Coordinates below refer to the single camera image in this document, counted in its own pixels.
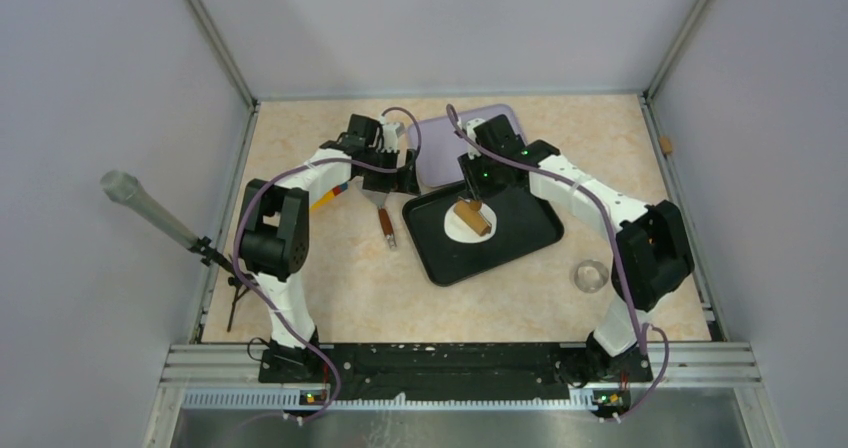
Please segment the black baking tray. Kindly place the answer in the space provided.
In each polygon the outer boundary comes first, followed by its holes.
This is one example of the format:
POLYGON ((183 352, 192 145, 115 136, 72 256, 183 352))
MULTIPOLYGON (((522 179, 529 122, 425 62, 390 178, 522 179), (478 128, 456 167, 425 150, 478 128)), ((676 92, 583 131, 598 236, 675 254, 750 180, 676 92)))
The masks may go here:
POLYGON ((521 188, 509 188, 484 203, 496 213, 496 234, 478 244, 452 241, 444 216, 458 198, 467 199, 462 182, 414 198, 402 216, 429 280, 447 287, 559 242, 565 228, 551 205, 521 188))

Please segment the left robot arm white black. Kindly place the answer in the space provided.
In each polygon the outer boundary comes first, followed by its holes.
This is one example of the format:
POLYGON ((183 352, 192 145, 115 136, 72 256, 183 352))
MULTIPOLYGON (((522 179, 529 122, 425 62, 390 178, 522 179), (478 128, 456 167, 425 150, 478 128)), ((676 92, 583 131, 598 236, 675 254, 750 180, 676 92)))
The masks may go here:
POLYGON ((378 201, 392 192, 419 193, 418 152, 399 146, 405 132, 400 122, 354 114, 344 132, 305 162, 245 188, 233 253, 268 306, 270 348, 283 356, 283 369, 297 381, 314 378, 321 365, 300 273, 309 253, 310 210, 351 180, 378 201))

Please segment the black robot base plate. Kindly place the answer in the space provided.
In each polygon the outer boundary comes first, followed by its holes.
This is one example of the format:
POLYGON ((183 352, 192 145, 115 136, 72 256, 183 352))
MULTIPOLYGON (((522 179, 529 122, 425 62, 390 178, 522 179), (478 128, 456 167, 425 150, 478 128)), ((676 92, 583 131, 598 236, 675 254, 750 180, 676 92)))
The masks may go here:
POLYGON ((591 383, 649 382, 647 357, 636 348, 616 357, 584 343, 435 343, 268 347, 261 383, 311 383, 338 403, 530 401, 568 397, 591 383))

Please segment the lilac rectangular tray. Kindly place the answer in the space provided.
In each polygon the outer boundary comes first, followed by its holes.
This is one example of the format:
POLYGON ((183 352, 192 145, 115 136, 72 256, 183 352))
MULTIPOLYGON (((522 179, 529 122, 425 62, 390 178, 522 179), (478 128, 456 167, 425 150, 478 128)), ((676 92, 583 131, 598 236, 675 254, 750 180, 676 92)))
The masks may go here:
MULTIPOLYGON (((513 131, 526 142, 524 131, 513 109, 499 103, 458 113, 463 122, 474 119, 489 120, 503 115, 513 131)), ((458 158, 467 153, 468 145, 455 134, 446 115, 419 121, 423 135, 423 153, 416 161, 417 178, 427 188, 437 188, 463 180, 458 158)))

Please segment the wooden dough roller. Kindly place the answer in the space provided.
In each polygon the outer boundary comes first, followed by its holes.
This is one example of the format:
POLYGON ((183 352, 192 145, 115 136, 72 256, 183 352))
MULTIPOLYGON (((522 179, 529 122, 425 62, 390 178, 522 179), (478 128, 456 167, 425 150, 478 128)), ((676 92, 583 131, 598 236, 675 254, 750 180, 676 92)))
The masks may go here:
POLYGON ((482 201, 459 198, 453 208, 454 214, 480 237, 492 232, 491 223, 482 214, 482 207, 482 201))

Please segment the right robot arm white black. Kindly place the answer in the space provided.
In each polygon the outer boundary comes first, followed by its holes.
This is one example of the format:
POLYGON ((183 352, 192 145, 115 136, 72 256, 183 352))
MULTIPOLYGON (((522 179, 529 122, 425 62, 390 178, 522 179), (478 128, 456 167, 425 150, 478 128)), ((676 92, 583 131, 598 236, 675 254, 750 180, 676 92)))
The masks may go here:
POLYGON ((544 140, 527 143, 504 116, 448 120, 467 144, 458 159, 475 200, 508 188, 564 208, 610 246, 610 281, 616 292, 584 349, 567 361, 566 379, 612 380, 647 349, 650 316, 695 268, 680 208, 669 200, 650 204, 615 190, 570 162, 544 140))

